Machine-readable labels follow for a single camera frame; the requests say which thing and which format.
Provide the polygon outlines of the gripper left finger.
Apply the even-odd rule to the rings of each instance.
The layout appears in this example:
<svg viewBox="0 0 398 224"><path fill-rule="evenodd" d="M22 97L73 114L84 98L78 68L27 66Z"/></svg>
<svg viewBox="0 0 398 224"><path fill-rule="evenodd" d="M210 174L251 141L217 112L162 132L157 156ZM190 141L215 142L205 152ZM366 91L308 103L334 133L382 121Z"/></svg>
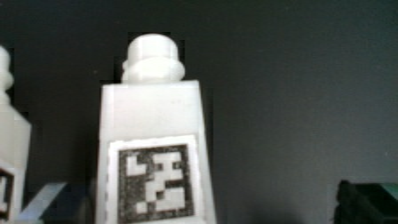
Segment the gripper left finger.
<svg viewBox="0 0 398 224"><path fill-rule="evenodd" d="M20 213L16 224L89 224L87 199L84 184L47 184Z"/></svg>

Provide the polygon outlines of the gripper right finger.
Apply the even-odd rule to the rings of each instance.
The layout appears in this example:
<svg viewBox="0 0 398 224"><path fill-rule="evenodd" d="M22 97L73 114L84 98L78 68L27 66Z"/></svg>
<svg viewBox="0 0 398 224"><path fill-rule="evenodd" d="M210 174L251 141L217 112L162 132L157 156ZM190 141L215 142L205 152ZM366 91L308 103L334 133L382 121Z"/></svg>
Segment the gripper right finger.
<svg viewBox="0 0 398 224"><path fill-rule="evenodd" d="M398 183L338 186L334 224L398 224Z"/></svg>

